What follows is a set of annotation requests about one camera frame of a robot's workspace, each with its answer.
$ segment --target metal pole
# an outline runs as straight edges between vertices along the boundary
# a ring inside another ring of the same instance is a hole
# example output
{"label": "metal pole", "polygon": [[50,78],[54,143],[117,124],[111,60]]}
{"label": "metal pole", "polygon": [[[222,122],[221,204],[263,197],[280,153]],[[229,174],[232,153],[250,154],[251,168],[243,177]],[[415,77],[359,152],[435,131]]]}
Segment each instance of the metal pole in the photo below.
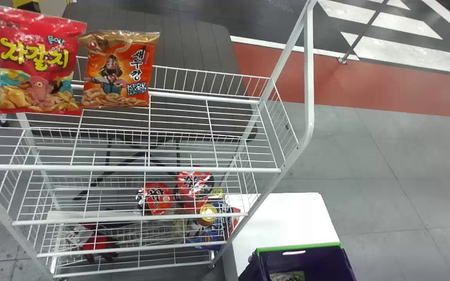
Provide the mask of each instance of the metal pole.
{"label": "metal pole", "polygon": [[352,45],[350,46],[350,49],[346,52],[346,54],[343,57],[339,57],[338,58],[338,62],[340,62],[341,64],[346,64],[346,59],[350,55],[350,52],[352,52],[354,50],[355,46],[357,46],[359,41],[361,41],[362,37],[364,37],[364,34],[368,31],[369,27],[371,25],[373,25],[373,23],[375,22],[376,18],[378,17],[378,15],[381,12],[381,8],[383,7],[383,5],[386,5],[388,3],[388,1],[389,0],[384,0],[382,2],[382,5],[380,6],[380,8],[375,11],[375,13],[371,17],[371,19],[368,21],[368,23],[366,23],[366,26],[364,27],[364,30],[362,30],[362,33],[352,43]]}

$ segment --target red snack bag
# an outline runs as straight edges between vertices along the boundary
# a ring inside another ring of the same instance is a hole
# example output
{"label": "red snack bag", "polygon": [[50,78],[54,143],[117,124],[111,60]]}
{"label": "red snack bag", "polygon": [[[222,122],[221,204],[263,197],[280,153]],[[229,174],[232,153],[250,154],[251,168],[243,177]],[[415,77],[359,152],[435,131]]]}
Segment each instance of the red snack bag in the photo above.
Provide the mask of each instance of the red snack bag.
{"label": "red snack bag", "polygon": [[81,107],[148,107],[159,32],[98,30],[77,37],[88,49]]}
{"label": "red snack bag", "polygon": [[177,185],[180,200],[191,201],[193,209],[194,199],[196,201],[202,201],[202,204],[206,202],[207,196],[214,187],[214,177],[207,171],[183,171],[178,173]]}
{"label": "red snack bag", "polygon": [[0,113],[79,115],[72,95],[76,36],[86,23],[0,6]]}

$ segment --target cartoon character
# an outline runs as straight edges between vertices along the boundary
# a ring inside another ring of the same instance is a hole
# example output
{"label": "cartoon character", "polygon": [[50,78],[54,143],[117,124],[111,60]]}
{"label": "cartoon character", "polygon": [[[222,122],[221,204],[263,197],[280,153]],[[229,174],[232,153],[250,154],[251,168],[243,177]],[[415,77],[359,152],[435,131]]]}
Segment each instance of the cartoon character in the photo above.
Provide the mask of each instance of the cartoon character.
{"label": "cartoon character", "polygon": [[31,76],[26,83],[28,87],[25,89],[25,92],[31,96],[32,103],[39,107],[51,107],[54,105],[55,102],[52,100],[51,94],[58,92],[63,85],[62,82],[57,84],[55,81],[52,81],[50,83],[39,76]]}
{"label": "cartoon character", "polygon": [[118,58],[115,55],[109,55],[105,65],[98,72],[100,76],[86,77],[86,82],[100,84],[106,94],[121,94],[121,89],[126,88],[126,80],[119,79],[123,75],[123,71],[119,66]]}

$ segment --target green rim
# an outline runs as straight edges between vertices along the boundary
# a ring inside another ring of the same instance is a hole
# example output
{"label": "green rim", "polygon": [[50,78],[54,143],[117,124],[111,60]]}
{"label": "green rim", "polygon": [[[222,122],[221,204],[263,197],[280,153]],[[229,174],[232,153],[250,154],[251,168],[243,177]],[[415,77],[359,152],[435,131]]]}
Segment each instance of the green rim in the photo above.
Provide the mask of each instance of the green rim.
{"label": "green rim", "polygon": [[257,248],[256,252],[257,252],[257,255],[259,256],[259,253],[266,252],[266,251],[292,251],[292,250],[300,250],[301,251],[303,249],[320,248],[320,247],[334,247],[334,246],[339,246],[340,248],[343,248],[341,246],[341,242],[330,242],[330,243],[320,243],[320,244],[306,244],[306,245]]}

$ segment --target bin handle hole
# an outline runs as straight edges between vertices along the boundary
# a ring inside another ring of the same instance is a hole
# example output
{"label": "bin handle hole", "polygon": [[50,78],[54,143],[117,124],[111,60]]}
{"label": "bin handle hole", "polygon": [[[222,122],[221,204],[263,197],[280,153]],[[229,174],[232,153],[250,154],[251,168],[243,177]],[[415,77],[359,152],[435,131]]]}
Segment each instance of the bin handle hole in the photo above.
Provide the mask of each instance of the bin handle hole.
{"label": "bin handle hole", "polygon": [[283,256],[291,256],[292,254],[305,254],[307,251],[285,251],[282,253]]}

